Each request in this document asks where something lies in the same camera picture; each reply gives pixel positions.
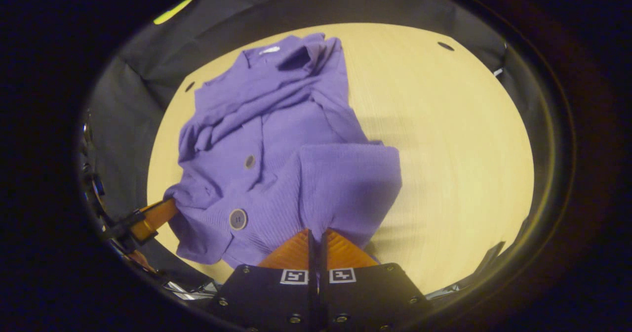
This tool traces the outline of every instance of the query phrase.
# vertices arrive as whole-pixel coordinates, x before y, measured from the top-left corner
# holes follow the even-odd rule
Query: wooden table
[[[382,263],[400,264],[423,293],[430,293],[471,274],[500,241],[512,244],[533,193],[530,144],[512,100],[450,37],[389,24],[327,24],[282,33],[191,73],[160,124],[148,202],[160,201],[165,189],[180,181],[178,135],[194,113],[194,90],[226,71],[244,49],[315,32],[342,40],[350,105],[366,136],[400,153],[401,192],[367,249]],[[168,225],[156,239],[176,252],[178,240]],[[223,261],[183,260],[220,282],[232,272]]]

